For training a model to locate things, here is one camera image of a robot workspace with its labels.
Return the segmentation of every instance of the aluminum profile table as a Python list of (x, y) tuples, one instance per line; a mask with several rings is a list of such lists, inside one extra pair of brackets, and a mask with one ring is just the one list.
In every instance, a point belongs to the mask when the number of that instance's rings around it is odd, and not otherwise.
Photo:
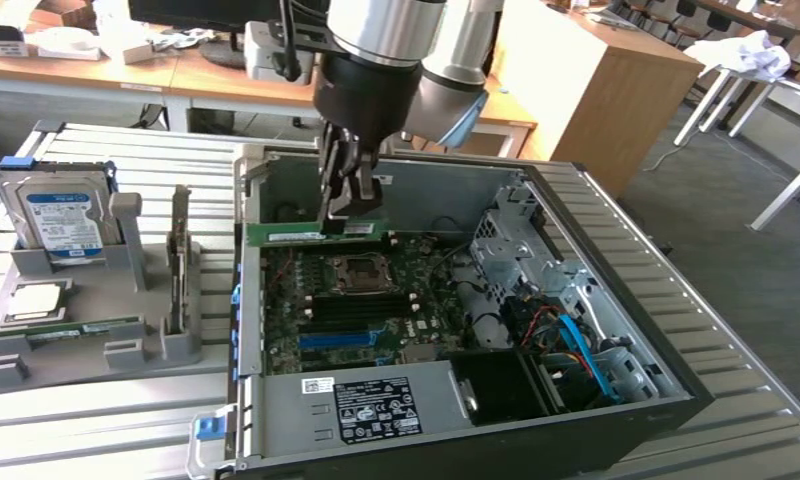
[[(190, 419), (222, 406), (229, 381), (237, 142), (259, 143), (69, 124), (58, 134), (33, 133), (20, 147), (18, 155), (42, 160), (115, 162), (121, 191), (143, 197), (147, 243), (169, 228), (174, 182), (190, 184), (189, 226), (205, 252), (205, 345), (203, 359), (186, 367), (0, 395), (0, 478), (185, 478)], [(716, 396), (678, 431), (581, 478), (800, 479), (800, 405), (592, 179), (569, 164), (538, 168)], [(0, 205), (0, 284), (12, 244)]]

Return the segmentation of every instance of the floor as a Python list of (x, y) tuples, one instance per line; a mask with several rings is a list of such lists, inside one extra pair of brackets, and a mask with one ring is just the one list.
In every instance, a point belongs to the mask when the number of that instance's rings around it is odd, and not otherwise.
[[(688, 114), (681, 108), (645, 166), (669, 150)], [(38, 119), (127, 126), (137, 116), (138, 106), (0, 93), (0, 155), (14, 152)], [(279, 117), (250, 120), (237, 115), (234, 129), (301, 140), (315, 134)], [(697, 135), (656, 172), (640, 172), (622, 200), (648, 233), (672, 244), (677, 268), (800, 399), (800, 205), (766, 231), (745, 228), (786, 183), (786, 174), (749, 155), (710, 134)]]

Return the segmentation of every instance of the green circuit board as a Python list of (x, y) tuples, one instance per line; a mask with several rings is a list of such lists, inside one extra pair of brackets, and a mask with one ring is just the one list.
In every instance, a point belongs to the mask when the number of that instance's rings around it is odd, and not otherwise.
[(449, 262), (438, 262), (453, 246), (395, 235), (263, 248), (267, 373), (431, 361), (461, 350), (464, 309), (446, 284)]

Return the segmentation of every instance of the hard drive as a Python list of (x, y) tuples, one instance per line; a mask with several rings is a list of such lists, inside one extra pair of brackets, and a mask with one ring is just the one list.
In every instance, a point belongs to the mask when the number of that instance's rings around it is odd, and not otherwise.
[(102, 258), (103, 246), (121, 243), (109, 212), (114, 171), (111, 163), (2, 159), (0, 197), (20, 248), (46, 250), (50, 262), (63, 265)]

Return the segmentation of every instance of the power supply label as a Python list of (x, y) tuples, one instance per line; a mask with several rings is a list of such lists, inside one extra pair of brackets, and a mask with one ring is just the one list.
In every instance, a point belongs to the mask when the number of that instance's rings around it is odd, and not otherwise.
[(86, 215), (91, 199), (85, 193), (26, 195), (45, 250), (59, 257), (97, 255), (102, 248), (97, 222)]
[(335, 383), (334, 404), (346, 444), (422, 433), (406, 377)]

